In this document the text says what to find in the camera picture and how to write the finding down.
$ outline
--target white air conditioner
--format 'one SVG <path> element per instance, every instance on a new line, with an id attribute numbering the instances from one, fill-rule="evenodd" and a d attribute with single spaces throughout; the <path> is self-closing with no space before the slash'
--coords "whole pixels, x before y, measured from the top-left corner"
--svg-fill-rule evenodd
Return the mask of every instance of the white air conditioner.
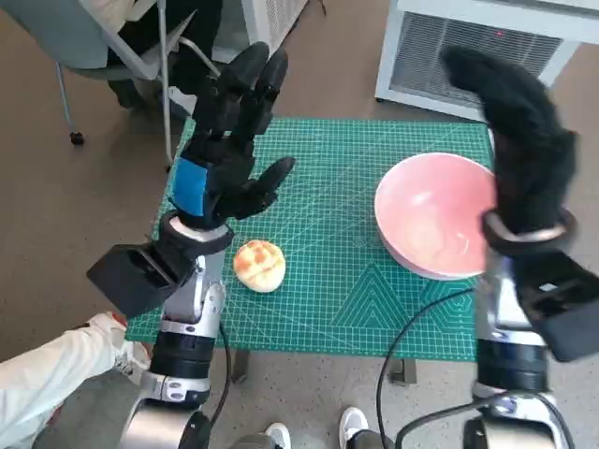
<path id="1" fill-rule="evenodd" d="M 447 82 L 440 60 L 444 48 L 463 45 L 495 54 L 550 86 L 579 42 L 599 43 L 599 10 L 589 4 L 391 0 L 375 96 L 482 120 L 475 96 Z M 599 0 L 595 7 L 599 9 Z"/>
<path id="2" fill-rule="evenodd" d="M 228 63 L 257 41 L 269 44 L 270 51 L 277 50 L 307 1 L 225 0 L 213 59 Z"/>

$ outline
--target bread roll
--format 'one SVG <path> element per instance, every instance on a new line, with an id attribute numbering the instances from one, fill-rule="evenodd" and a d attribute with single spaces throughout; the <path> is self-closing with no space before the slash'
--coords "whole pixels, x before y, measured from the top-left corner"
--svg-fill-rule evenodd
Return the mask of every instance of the bread roll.
<path id="1" fill-rule="evenodd" d="M 233 270 L 249 289 L 269 293 L 283 282 L 285 257 L 278 246 L 264 240 L 251 240 L 235 254 Z"/>

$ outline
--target chair leg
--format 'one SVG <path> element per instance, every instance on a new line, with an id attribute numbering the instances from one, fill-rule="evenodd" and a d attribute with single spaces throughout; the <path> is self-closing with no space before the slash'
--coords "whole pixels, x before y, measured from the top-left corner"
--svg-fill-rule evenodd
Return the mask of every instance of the chair leg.
<path id="1" fill-rule="evenodd" d="M 71 143 L 75 146 L 80 146 L 85 143 L 83 135 L 75 131 L 75 126 L 71 119 L 71 110 L 68 106 L 68 98 L 66 97 L 65 77 L 63 75 L 63 68 L 59 63 L 56 63 L 56 77 L 58 78 L 58 85 L 60 86 L 60 95 L 63 99 L 63 109 L 65 110 L 66 124 L 68 124 L 68 132 L 70 133 Z"/>
<path id="2" fill-rule="evenodd" d="M 179 37 L 179 43 L 191 49 L 197 56 L 199 56 L 199 59 L 202 60 L 202 63 L 204 63 L 206 67 L 208 67 L 211 72 L 216 75 L 216 78 L 221 76 L 221 71 L 216 65 L 214 65 L 208 56 L 206 56 L 204 52 L 199 49 L 199 47 L 196 45 L 196 42 L 189 40 L 187 37 Z"/>
<path id="3" fill-rule="evenodd" d="M 158 25 L 160 30 L 160 78 L 162 80 L 162 114 L 165 126 L 165 148 L 168 166 L 172 166 L 170 141 L 170 99 L 168 98 L 168 57 L 167 57 L 167 12 L 164 2 L 158 2 Z"/>

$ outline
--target robotic hand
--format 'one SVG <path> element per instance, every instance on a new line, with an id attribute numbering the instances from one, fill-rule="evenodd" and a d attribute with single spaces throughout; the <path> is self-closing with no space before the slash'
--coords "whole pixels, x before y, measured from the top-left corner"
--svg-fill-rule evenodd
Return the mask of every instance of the robotic hand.
<path id="1" fill-rule="evenodd" d="M 482 217 L 489 253 L 476 295 L 473 396 L 518 391 L 480 408 L 464 447 L 573 449 L 538 394 L 554 402 L 548 349 L 562 362 L 599 351 L 599 279 L 563 252 L 576 231 L 562 208 L 576 136 L 523 68 L 458 47 L 444 62 L 450 82 L 480 98 L 495 142 L 497 208 Z"/>
<path id="2" fill-rule="evenodd" d="M 207 94 L 194 112 L 194 135 L 176 168 L 174 210 L 162 217 L 158 239 L 116 245 L 88 271 L 127 317 L 164 305 L 152 364 L 142 376 L 122 449 L 208 444 L 224 399 L 209 421 L 201 406 L 210 394 L 212 350 L 225 305 L 221 276 L 233 240 L 226 220 L 268 208 L 295 163 L 291 157 L 280 159 L 257 180 L 250 179 L 254 137 L 270 123 L 286 70 L 285 51 L 269 59 L 269 47 L 258 42 L 217 80 L 207 81 Z"/>

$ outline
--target floor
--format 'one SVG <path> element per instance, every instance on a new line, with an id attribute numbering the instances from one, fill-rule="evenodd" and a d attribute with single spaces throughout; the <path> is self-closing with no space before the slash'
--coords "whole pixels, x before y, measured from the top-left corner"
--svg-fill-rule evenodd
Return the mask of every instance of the floor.
<path id="1" fill-rule="evenodd" d="M 329 15 L 311 2 L 285 46 L 290 73 L 276 106 L 279 115 L 392 120 L 455 120 L 373 99 L 386 0 L 327 0 Z M 110 245 L 144 239 L 166 181 L 158 117 L 129 114 L 101 82 L 66 76 L 72 109 L 87 137 L 81 150 L 68 143 L 52 62 L 0 14 L 4 69 L 0 135 L 0 360 L 75 326 L 108 302 L 85 270 Z M 599 271 L 599 48 L 583 46 L 553 93 L 563 119 L 580 135 L 579 175 L 569 207 L 580 220 L 574 255 Z M 599 359 L 552 371 L 552 385 L 580 447 L 599 447 L 596 381 Z M 380 360 L 318 355 L 256 354 L 250 380 L 235 387 L 213 432 L 212 448 L 273 420 L 291 429 L 295 447 L 336 447 L 337 420 L 357 405 L 374 425 L 374 382 Z M 224 369 L 217 354 L 213 398 Z M 473 366 L 422 362 L 419 383 L 386 387 L 384 414 L 394 434 L 408 420 L 469 397 Z M 111 448 L 136 395 L 116 374 L 85 383 L 68 401 L 38 448 Z M 409 447 L 460 447 L 463 418 L 431 425 Z"/>

